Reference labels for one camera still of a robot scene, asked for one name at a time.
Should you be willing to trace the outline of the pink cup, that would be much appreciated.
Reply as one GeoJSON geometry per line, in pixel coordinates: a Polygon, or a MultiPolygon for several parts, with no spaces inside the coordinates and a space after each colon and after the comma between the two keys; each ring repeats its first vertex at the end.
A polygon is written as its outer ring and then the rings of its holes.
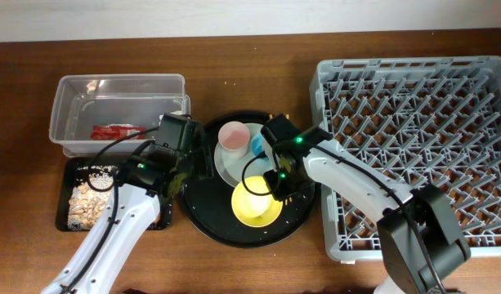
{"type": "Polygon", "coordinates": [[[231,121],[219,130],[218,142],[229,157],[240,159],[248,152],[250,135],[250,130],[244,123],[231,121]]]}

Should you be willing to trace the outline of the yellow bowl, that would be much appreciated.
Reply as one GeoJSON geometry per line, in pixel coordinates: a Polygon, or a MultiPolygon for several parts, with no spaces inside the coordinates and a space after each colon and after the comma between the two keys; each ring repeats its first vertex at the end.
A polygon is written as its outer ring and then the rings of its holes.
{"type": "Polygon", "coordinates": [[[231,197],[231,207],[235,217],[244,225],[261,228],[273,223],[283,209],[283,203],[271,194],[257,196],[249,193],[243,182],[235,187],[231,197]]]}

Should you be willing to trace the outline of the blue cup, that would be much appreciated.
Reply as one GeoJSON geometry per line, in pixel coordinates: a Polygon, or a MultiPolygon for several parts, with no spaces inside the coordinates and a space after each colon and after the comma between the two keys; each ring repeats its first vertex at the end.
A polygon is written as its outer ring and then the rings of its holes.
{"type": "Polygon", "coordinates": [[[254,157],[261,155],[260,159],[262,161],[268,161],[269,158],[266,155],[266,149],[264,144],[266,143],[263,135],[261,133],[257,133],[250,142],[251,151],[254,157]]]}

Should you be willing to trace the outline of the red snack wrapper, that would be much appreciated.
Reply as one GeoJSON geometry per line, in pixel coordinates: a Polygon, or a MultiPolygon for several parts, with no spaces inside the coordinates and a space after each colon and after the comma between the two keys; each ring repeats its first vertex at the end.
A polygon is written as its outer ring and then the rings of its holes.
{"type": "Polygon", "coordinates": [[[144,127],[129,124],[111,124],[94,126],[90,138],[92,140],[118,140],[125,136],[145,131],[144,127]]]}

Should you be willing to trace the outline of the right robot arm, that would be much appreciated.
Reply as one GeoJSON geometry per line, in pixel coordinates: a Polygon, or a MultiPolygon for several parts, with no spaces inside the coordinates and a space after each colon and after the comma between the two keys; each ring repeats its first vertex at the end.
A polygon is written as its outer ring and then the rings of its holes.
{"type": "Polygon", "coordinates": [[[357,207],[378,231],[387,278],[377,293],[445,291],[443,278],[471,257],[449,197],[433,184],[415,189],[350,154],[320,127],[299,131],[283,114],[261,134],[273,169],[264,178],[276,200],[310,198],[323,185],[357,207]]]}

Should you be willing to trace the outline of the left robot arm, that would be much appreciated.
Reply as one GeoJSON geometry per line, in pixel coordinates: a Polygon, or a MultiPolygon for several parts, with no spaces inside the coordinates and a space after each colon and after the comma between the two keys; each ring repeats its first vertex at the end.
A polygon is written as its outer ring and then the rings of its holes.
{"type": "Polygon", "coordinates": [[[104,211],[45,293],[107,293],[139,238],[184,182],[212,176],[204,126],[165,113],[153,140],[134,149],[110,175],[104,211]]]}

